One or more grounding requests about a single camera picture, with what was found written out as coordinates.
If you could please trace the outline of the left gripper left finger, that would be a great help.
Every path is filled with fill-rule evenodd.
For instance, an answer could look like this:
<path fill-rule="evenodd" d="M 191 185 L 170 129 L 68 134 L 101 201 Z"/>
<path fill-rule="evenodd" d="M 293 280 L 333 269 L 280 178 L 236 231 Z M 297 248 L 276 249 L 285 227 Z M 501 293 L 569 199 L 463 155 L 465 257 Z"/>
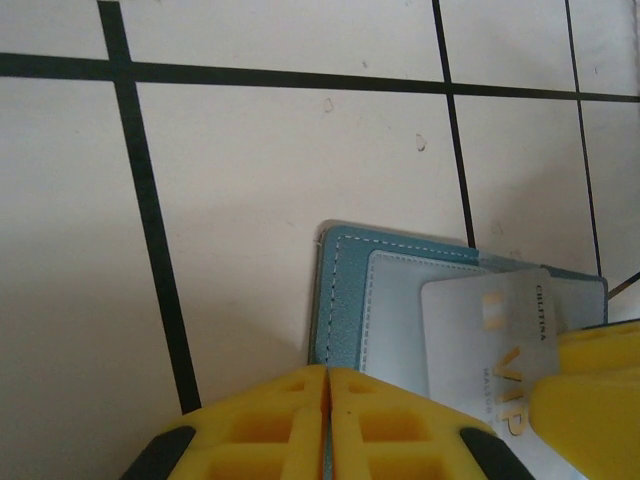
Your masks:
<path fill-rule="evenodd" d="M 190 412 L 156 435 L 123 479 L 321 479 L 329 382 L 312 365 Z"/>

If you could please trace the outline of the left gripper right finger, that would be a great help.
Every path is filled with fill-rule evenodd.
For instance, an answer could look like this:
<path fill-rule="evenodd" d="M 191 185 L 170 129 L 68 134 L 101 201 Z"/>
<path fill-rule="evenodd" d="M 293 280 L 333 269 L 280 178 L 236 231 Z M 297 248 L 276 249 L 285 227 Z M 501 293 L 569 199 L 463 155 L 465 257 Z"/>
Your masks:
<path fill-rule="evenodd" d="M 349 368 L 331 368 L 334 479 L 531 479 L 486 423 Z"/>

